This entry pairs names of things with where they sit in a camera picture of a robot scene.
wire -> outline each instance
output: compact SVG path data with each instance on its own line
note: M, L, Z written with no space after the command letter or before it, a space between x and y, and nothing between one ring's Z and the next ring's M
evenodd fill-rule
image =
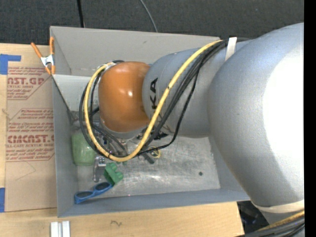
M82 28L85 28L84 20L83 20L83 13L82 13L82 7L81 7L81 0L77 0L77 6L78 6L78 11L79 11L80 26Z
M152 134L152 136L149 138L149 140L146 142L146 144L144 145L143 149L145 149L147 146L149 146L149 144L156 138L156 136L159 134L161 128L163 127L163 125L165 124L165 122L167 121L168 117L170 116L172 110L174 109L175 105L177 104L179 98L181 97L181 95L183 94L184 90L187 88L188 84L191 82L191 80L193 79L193 77L196 75L195 77L195 82L193 84L193 87L191 89L191 92L190 92L190 95L188 96L187 100L186 100L186 103L184 105L184 108L180 114L180 118L178 120L178 123L176 125L176 129L175 129L175 132L174 132L174 135L173 135L173 138L172 140L166 144L166 145L163 145L163 146L159 146L157 147L157 149L162 149L162 148L165 148L167 146L170 146L171 143L174 142L177 134L178 134L178 131L179 131L179 128L180 128L180 124L181 124L181 121L182 121L182 118L185 114L185 111L187 109L187 106L189 104L189 101L190 101L190 98L193 94L193 91L194 91L194 88L196 86L196 82L197 82L197 75L199 73L199 70L201 69L201 67L208 61L208 59L214 55L214 53L218 52L220 49L222 49L222 47L224 45L227 44L227 40L225 41L222 41L222 42L219 42L217 43L216 45L212 46L210 50L208 50L207 52L205 52L204 54L204 57L203 56L200 56L195 62L194 64L192 65L189 73L187 73L184 77L184 79L181 81L181 84L180 86L177 88L176 92L174 93L174 96L167 108L167 110L165 111L165 114L163 115L163 117L161 118L158 126L155 128L155 132ZM153 151L154 149L150 149L150 150L146 150L146 151L142 151L139 155L143 154L143 153L149 153L151 151Z
M155 31L156 31L156 33L157 33L157 32L158 32L158 29L157 29L157 26L156 26L156 24L155 24L155 22L154 22L154 20L153 20L153 17L152 17L152 15L151 15L151 13L149 12L149 10L148 10L147 6L145 5L145 3L143 2L143 0L139 0L139 1L140 1L141 4L143 5L144 9L147 11L147 14L148 14L148 16L149 16L149 18L150 18L150 21L152 22L153 27L154 27L154 29L155 29Z
M302 231L305 227L305 212L293 215L276 222L258 231L245 234L245 237L291 237Z
M114 62L109 62L103 66L101 66L95 73L94 75L91 77L88 85L87 85L87 89L86 89L86 93L85 93L85 97L84 97L84 103L83 103L83 109L84 109L84 118L85 118L85 122L86 122L86 126L87 126L87 131L88 134L90 135L91 140L93 141L93 143L95 144L95 146L97 147L97 149L107 158L118 161L118 162L123 162L123 161L127 161L132 159L133 157L135 157L142 149L142 147L144 146L146 140L148 139L154 125L155 122L161 112L161 109L165 103L166 98L169 95L170 90L173 88L173 86L175 85L175 83L177 82L178 78L181 76L181 74L185 71L185 69L190 65L191 62L193 62L198 56L200 56L205 50L207 50L208 48L210 48L211 46L222 42L222 40L218 40L218 41L214 41L210 44L205 45L204 47L200 48L198 51L196 51L188 60L186 60L186 62L180 67L180 69L177 71L177 73L174 75L174 77L171 79L169 85L167 86L167 88L165 89L158 105L157 108L154 112L154 115L144 133L144 136L142 138L142 140L140 141L140 143L138 144L138 146L136 147L136 149L129 155L124 156L124 157L116 157L111 155L107 150L105 150L104 148L102 148L102 146L99 144L99 142L97 141L97 139L95 138L95 136L93 135L93 131L91 128L91 124L90 124L90 120L89 120L89 113L88 113L88 99L89 99L89 94L90 94L90 89L92 86L92 83L94 82L94 80L96 79L96 77L98 76L98 74L106 69L108 69L110 66L113 66L115 63Z

black cable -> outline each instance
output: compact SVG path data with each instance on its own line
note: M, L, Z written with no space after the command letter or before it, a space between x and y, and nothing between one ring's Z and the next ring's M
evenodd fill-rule
M81 128L81 131L83 133L83 136L86 140L86 142L89 144L89 146L95 151L97 152L98 154L100 155L103 155L95 146L95 144L91 141L90 137L88 137L87 135L87 132L84 128L84 125L83 125L83 113L82 113L82 106L83 106L83 100L84 100L84 96L85 96L85 92L87 90L87 86L85 87L84 91L83 91L83 94L81 96L81 99L80 99L80 103L79 103L79 124L80 124L80 128ZM94 127L92 129L92 133L93 135L95 136L95 132L94 130L96 130L96 128ZM106 140L108 140L109 142L112 142L112 140L114 140L125 152L126 152L126 149L125 147L117 140L117 138L115 138L113 135L111 134L105 134L103 132L101 132L102 130L98 130L98 132L100 131L100 134L102 136L104 136L106 138ZM101 144L101 147L108 152L108 150Z
M154 22L154 20L153 20L153 17L152 17L152 15L151 15L151 13L149 12L149 10L148 10L147 6L145 5L145 3L143 2L143 0L139 0L139 1L140 1L140 3L142 4L142 6L144 7L144 9L146 10L146 12L147 12L147 14L148 14L148 16L149 16L149 18L150 18L150 21L152 22L153 27L154 27L154 29L155 29L155 31L156 31L156 33L157 33L157 32L158 32L158 29L157 29L157 26L156 26L156 24L155 24L155 22Z
M114 63L120 63L120 62L123 62L121 60L115 60L113 61ZM92 128L92 133L93 135L95 136L95 132L94 130L97 130L97 132L99 132L106 140L108 140L110 143L111 142L115 142L119 145L120 148L123 149L123 151L127 154L127 151L126 151L126 148L118 141L118 139L116 137L114 137L113 135L111 135L110 133L105 133L105 132L102 132L102 129L100 128L96 128L96 126L93 124L93 115L99 111L99 107L97 107L95 110L92 110L92 103L93 103L93 95L94 95L94 90L96 88L96 85L97 85L97 82L99 80L99 77L101 76L101 74L103 73L103 70L100 71L100 73L97 75L95 81L94 81L94 85L93 85L93 88L92 88L92 91L91 91L91 99L90 99L90 113L89 113L89 120L90 120L90 123L91 123L91 128ZM80 99L80 103L79 103L79 123L80 123L80 128L81 128L81 131L83 133L83 136L85 138L85 140L87 141L87 143L89 144L89 146L91 146L97 153L99 154L102 154L97 148L96 146L94 145L94 143L91 141L90 137L88 137L87 133L86 133L86 130L84 128L84 125L83 125L83 113L82 113L82 106L83 106L83 100L84 100L84 96L85 96L85 93L86 93L86 89L87 89L87 86L85 87L83 93L82 93L82 96L81 96L81 99ZM101 144L101 147L108 152L108 150Z
M255 231L249 234L245 234L245 237L289 237L302 231L305 227L305 217L298 218L289 223L285 223L273 228Z
M82 13L82 7L81 7L81 0L77 0L77 6L78 6L78 11L79 11L80 26L82 28L85 28L84 20L83 20L83 13Z
M177 135L178 135L178 132L179 132L179 129L180 129L180 125L181 125L183 116L184 116L184 114L185 114L185 112L186 112L186 110L187 110L187 107L188 107L189 102L190 102L190 100L191 100L191 97L192 97L192 95L193 95L194 89L195 89L195 87L196 87L197 80L198 80L198 75L196 75L196 77L195 77L195 80L194 80L192 89L191 89L190 94L189 94L189 96L188 96L188 98L187 98L187 100L186 100L186 103L185 103L185 105L184 105L184 107L183 107L183 109L182 109L181 115L180 115L180 117L179 117L179 120L178 120L176 129L175 129L175 131L174 131L174 134L173 134L173 137L172 137L171 141L170 141L168 144L165 144L165 145L163 145L163 146L159 146L159 147L152 148L152 149L149 149L149 150L146 150L146 151L142 151L142 152L138 153L139 156L142 155L142 154L145 154L145 153L149 153L149 152L155 151L155 150L159 150L159 149L166 148L166 147L170 146L170 145L174 142L174 140L176 139L176 137L177 137Z
M199 73L199 70L201 69L201 67L208 61L208 59L210 57L212 57L216 52L218 52L220 49L222 49L222 47L224 45L227 44L227 40L223 41L223 42L219 42L218 44L210 47L209 50L206 50L204 52L204 56L200 55L199 57L197 57L197 59L194 61L194 64L191 66L189 72L185 75L184 79L181 81L181 84L180 86L177 88L171 102L170 102L170 105L168 106L164 116L161 118L158 126L155 128L155 131L154 133L150 136L150 138L148 139L148 141L144 144L143 146L143 149L145 149L146 147L149 146L149 144L154 140L154 138L156 136L158 136L158 133L160 132L162 126L165 124L165 122L167 121L169 115L171 114L172 110L174 109L175 105L177 104L178 100L180 99L181 95L183 94L184 90L187 88L188 84L191 82L191 80L193 79L194 76L196 76L196 79L195 79L195 83L194 83L194 86L190 92L190 95L193 94L193 90L195 88L195 84L196 84L196 80L197 80L197 75ZM189 97L187 98L187 101L185 103L185 106L189 104L189 101L190 101L190 95ZM177 133L178 133L178 130L179 130L179 127L180 127L180 124L181 124L181 121L182 121L182 118L184 116L184 113L185 113L185 110L182 111L181 115L180 115L180 118L178 120L178 123L177 123L177 126L176 126L176 130L175 130L175 133L173 135L173 138L171 140L171 142L169 142L168 144L166 145L163 145L163 146L160 146L158 148L153 148L153 149L150 149L150 150L146 150L146 151L142 151L140 152L138 155L141 155L143 153L149 153L149 152L152 152L154 150L157 150L157 149L162 149L162 148L165 148L169 145L171 145L171 143L175 140L176 136L177 136Z

cardboard box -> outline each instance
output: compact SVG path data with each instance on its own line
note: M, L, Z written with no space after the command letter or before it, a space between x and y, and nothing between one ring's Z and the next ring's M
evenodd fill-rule
M49 52L48 46L39 49ZM51 78L30 45L0 44L0 53L21 56L9 61L2 75L7 81L7 106L1 111L7 121L5 211L56 207Z
M76 192L95 185L92 181L93 168L77 167L73 163L71 135L76 129L74 117L79 109L81 94L96 67L116 59L150 64L164 55L201 47L218 38L64 27L51 27L50 31L55 38L56 54L52 94L58 216L249 199L223 162L212 139L183 141L179 138L174 147L170 146L163 152L165 158L161 161L171 166L164 169L165 172L159 165L146 170L133 159L125 166L119 166L125 178L115 189L87 203L74 204ZM191 147L197 146L201 150L194 161L190 158L193 152ZM171 151L174 154L178 152L177 157L172 158ZM195 175L198 172L192 172L198 170L201 162L203 172L207 173L203 178ZM163 181L153 181L154 177Z

